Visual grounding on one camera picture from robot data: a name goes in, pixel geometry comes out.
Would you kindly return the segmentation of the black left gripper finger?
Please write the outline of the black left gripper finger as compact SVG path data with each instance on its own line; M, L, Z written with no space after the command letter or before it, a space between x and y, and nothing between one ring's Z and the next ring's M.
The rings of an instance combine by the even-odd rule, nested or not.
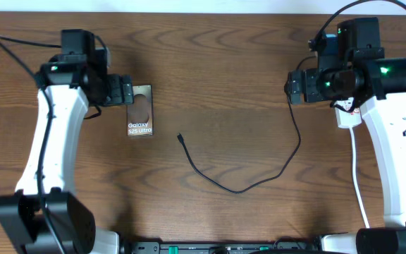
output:
M134 102L133 87L130 83L123 84L123 103L132 104Z
M123 102L123 90L121 86L121 77L118 74L108 76L109 82L109 98L108 106L119 105Z

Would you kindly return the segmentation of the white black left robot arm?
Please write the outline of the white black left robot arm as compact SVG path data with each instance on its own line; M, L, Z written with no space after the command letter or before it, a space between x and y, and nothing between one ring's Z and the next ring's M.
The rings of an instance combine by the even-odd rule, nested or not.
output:
M31 72L38 115L30 155L0 225L17 253L124 253L121 235L95 224L76 198L75 159L88 109L132 104L129 76L110 74L110 52L92 32L61 31L60 53Z

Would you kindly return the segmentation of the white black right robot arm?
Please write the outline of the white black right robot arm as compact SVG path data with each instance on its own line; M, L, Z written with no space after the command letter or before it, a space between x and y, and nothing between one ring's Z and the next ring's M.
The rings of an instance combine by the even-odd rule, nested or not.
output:
M338 115L359 112L374 146L383 191L379 228L326 234L319 253L406 253L406 58L386 58L376 18L338 24L309 42L316 68L296 69L284 90L291 104L329 101Z

